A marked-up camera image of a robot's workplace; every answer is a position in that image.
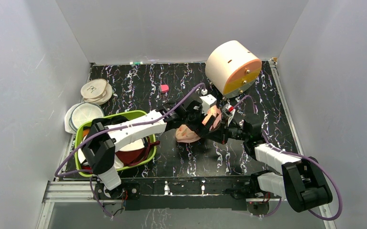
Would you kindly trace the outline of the green plastic basket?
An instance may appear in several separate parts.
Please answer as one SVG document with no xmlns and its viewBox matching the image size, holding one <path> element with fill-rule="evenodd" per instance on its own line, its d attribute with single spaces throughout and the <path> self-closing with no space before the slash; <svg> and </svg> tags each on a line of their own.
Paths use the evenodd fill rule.
<svg viewBox="0 0 367 229">
<path fill-rule="evenodd" d="M 147 113 L 145 111 L 142 111 L 142 110 L 134 110 L 134 111 L 128 111 L 128 112 L 123 112 L 123 113 L 119 113 L 119 114 L 112 114 L 112 115 L 109 115 L 109 116 L 105 116 L 105 118 L 111 118 L 111 117 L 117 116 L 117 115 L 122 115 L 122 116 L 126 117 L 128 119 L 128 121 L 130 121 L 130 120 L 145 116 L 145 115 L 147 115 Z M 82 141 L 85 140 L 85 137 L 87 135 L 83 135 L 83 127 L 91 126 L 91 123 L 92 123 L 92 121 L 86 122 L 81 127 L 79 127 L 79 129 L 77 130 L 77 133 L 76 133 L 76 140 L 75 140 L 74 147 L 78 146 Z M 146 138 L 143 138 L 143 140 L 145 140 L 148 143 L 157 141 L 154 134 L 149 135 Z M 123 163 L 115 156 L 117 171 L 121 172 L 121 171 L 124 171 L 124 170 L 127 170 L 127 169 L 131 169 L 131 168 L 134 168 L 134 167 L 139 167 L 139 166 L 145 165 L 154 158 L 155 154 L 156 154 L 156 147 L 155 147 L 155 149 L 152 149 L 150 151 L 150 153 L 149 153 L 146 160 L 144 160 L 143 162 L 141 162 L 141 163 L 139 163 L 135 166 L 132 166 L 132 167 L 125 167 L 123 165 Z M 87 163 L 87 165 L 81 165 L 81 163 L 78 161 L 78 152 L 76 152 L 74 154 L 74 161 L 75 161 L 75 165 L 76 165 L 77 170 L 83 170 L 83 169 L 90 170 L 91 169 L 90 166 L 88 165 L 88 163 Z M 82 177 L 91 177 L 92 176 L 91 172 L 88 172 L 88 173 L 87 172 L 79 172 L 79 174 Z"/>
</svg>

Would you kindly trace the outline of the cream cylindrical drum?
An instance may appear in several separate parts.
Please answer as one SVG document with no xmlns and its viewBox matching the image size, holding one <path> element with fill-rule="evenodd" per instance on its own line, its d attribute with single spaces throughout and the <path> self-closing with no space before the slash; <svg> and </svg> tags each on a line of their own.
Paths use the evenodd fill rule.
<svg viewBox="0 0 367 229">
<path fill-rule="evenodd" d="M 233 98 L 249 89 L 259 76 L 262 61 L 232 40 L 218 46 L 208 57 L 205 75 L 225 98 Z"/>
</svg>

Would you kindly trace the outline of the black garment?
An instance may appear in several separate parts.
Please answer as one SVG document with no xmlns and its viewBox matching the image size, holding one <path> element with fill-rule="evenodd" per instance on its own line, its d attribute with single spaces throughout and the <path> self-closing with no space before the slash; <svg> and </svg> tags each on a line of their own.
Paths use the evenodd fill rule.
<svg viewBox="0 0 367 229">
<path fill-rule="evenodd" d="M 116 125 L 127 121 L 128 119 L 122 115 L 113 116 L 111 118 L 96 118 L 93 119 L 91 126 L 83 127 L 83 135 L 88 135 L 91 132 L 95 134 L 104 130 L 107 125 Z"/>
</svg>

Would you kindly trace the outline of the small pink block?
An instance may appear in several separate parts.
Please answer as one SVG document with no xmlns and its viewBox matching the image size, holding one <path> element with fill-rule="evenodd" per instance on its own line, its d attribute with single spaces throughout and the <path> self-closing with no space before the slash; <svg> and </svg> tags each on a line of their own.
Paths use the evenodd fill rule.
<svg viewBox="0 0 367 229">
<path fill-rule="evenodd" d="M 159 86 L 160 93 L 164 94 L 169 92 L 169 86 L 166 84 L 162 84 Z"/>
</svg>

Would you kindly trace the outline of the white round mesh bag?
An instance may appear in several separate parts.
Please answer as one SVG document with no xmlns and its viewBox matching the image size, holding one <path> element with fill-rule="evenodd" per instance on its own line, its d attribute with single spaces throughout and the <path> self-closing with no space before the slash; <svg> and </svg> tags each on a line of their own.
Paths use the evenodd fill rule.
<svg viewBox="0 0 367 229">
<path fill-rule="evenodd" d="M 64 129 L 67 133 L 76 134 L 84 123 L 96 118 L 103 118 L 103 110 L 96 104 L 78 103 L 73 105 L 65 114 Z"/>
</svg>

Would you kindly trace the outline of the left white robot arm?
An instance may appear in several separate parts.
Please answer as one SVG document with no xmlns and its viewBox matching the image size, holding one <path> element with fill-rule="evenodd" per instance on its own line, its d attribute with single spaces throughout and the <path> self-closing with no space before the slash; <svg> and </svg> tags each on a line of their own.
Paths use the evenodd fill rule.
<svg viewBox="0 0 367 229">
<path fill-rule="evenodd" d="M 122 196 L 124 186 L 115 166 L 116 152 L 126 145 L 153 134 L 162 134 L 181 125 L 192 131 L 205 130 L 202 123 L 208 110 L 216 104 L 212 95 L 187 95 L 179 102 L 167 102 L 148 114 L 115 125 L 100 122 L 90 127 L 85 140 L 80 143 L 92 174 L 105 186 L 111 198 Z"/>
</svg>

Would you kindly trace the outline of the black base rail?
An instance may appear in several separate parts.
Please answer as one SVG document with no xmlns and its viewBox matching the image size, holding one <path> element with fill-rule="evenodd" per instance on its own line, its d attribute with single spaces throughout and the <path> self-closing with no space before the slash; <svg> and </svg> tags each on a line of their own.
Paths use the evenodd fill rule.
<svg viewBox="0 0 367 229">
<path fill-rule="evenodd" d="M 222 208 L 255 215 L 272 209 L 271 194 L 257 191 L 249 176 L 124 178 L 108 190 L 95 179 L 94 197 L 119 210 Z"/>
</svg>

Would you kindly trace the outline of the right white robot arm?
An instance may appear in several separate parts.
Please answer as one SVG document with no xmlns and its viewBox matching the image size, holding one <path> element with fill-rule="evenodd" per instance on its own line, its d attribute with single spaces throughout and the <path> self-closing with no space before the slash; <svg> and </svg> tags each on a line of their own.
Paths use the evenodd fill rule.
<svg viewBox="0 0 367 229">
<path fill-rule="evenodd" d="M 272 193 L 286 199 L 296 212 L 332 202 L 332 192 L 317 161 L 311 157 L 288 155 L 274 147 L 265 139 L 260 123 L 244 121 L 240 125 L 224 114 L 218 130 L 222 131 L 225 140 L 241 140 L 252 159 L 270 167 L 253 173 L 248 182 L 234 183 L 226 193 L 234 198 L 261 198 Z"/>
</svg>

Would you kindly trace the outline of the dark red bra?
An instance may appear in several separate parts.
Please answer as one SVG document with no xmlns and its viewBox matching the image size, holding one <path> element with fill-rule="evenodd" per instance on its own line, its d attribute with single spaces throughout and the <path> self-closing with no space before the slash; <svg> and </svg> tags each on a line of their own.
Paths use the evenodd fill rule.
<svg viewBox="0 0 367 229">
<path fill-rule="evenodd" d="M 138 151 L 131 151 L 126 153 L 115 153 L 116 157 L 123 163 L 125 167 L 135 166 L 147 159 L 150 151 L 155 149 L 160 141 L 145 142 L 144 149 Z"/>
</svg>

